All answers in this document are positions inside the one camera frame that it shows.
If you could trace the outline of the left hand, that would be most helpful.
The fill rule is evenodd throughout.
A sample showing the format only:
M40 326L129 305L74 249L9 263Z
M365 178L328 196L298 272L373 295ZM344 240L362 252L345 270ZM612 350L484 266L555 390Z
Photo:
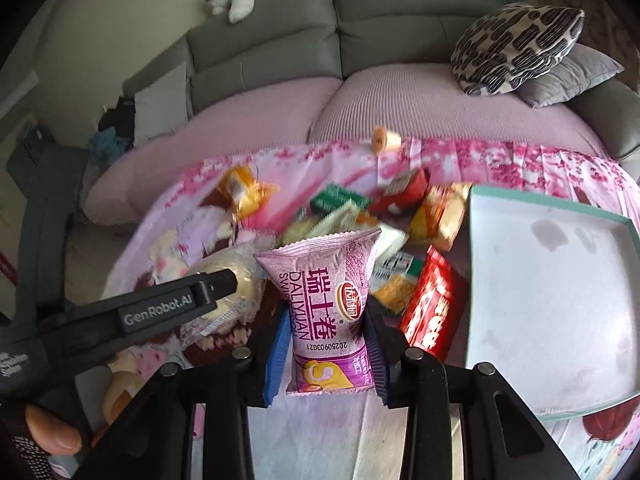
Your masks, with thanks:
M32 438L44 452L72 456L81 450L79 431L46 411L29 405L25 410L25 419Z

